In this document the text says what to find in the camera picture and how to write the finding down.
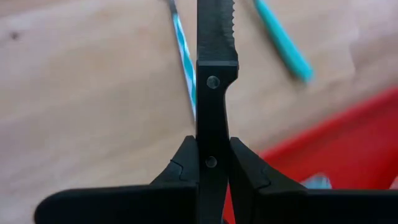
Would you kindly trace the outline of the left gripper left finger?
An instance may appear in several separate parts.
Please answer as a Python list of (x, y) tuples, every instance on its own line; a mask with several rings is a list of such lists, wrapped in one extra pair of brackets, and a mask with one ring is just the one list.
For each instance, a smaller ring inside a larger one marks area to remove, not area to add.
[(68, 189), (39, 203), (35, 224), (198, 224), (198, 147), (187, 136), (147, 185)]

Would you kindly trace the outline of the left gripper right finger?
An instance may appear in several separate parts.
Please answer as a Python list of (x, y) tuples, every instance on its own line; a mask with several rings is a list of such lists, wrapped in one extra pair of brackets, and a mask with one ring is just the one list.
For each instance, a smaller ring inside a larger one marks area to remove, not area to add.
[(236, 224), (398, 224), (398, 190), (308, 189), (232, 137)]

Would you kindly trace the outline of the teal cloth napkin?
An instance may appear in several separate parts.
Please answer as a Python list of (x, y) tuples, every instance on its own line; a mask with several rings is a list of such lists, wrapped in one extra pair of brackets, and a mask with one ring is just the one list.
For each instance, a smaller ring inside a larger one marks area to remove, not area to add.
[(301, 182), (308, 189), (332, 189), (330, 179), (323, 174), (315, 174)]

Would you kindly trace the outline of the black serrated knife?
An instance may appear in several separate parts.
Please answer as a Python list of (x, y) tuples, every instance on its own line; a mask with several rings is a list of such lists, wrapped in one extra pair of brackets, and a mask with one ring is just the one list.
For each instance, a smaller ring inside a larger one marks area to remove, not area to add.
[(231, 146), (225, 94), (238, 77), (234, 0), (197, 0), (197, 117), (200, 157), (199, 224), (221, 224)]

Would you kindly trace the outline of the fork with striped handle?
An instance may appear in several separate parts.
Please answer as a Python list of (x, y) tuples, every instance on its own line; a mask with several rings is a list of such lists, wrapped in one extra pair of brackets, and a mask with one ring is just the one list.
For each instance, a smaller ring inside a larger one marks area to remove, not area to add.
[(196, 102), (196, 73), (193, 62), (190, 58), (190, 51), (183, 31), (182, 23), (177, 11), (175, 0), (166, 0), (169, 4), (170, 14), (175, 30), (178, 50), (180, 53), (184, 77), (188, 89), (188, 97), (190, 99), (193, 119), (197, 119), (197, 102)]

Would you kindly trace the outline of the spoon with teal handle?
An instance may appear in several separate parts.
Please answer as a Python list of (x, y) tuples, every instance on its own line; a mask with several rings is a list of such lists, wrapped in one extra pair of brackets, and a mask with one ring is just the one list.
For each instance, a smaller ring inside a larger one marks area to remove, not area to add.
[(254, 7), (264, 23), (276, 49), (285, 66), (291, 74), (308, 83), (314, 78), (312, 66), (308, 63), (301, 51), (292, 42), (282, 24), (276, 18), (264, 0), (253, 0)]

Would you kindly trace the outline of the red plastic tray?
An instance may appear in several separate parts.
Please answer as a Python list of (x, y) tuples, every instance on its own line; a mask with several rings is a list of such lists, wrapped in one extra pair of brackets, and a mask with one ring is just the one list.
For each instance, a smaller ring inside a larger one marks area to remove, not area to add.
[[(327, 190), (398, 190), (398, 88), (258, 156), (300, 184), (323, 174)], [(236, 224), (230, 190), (224, 216)]]

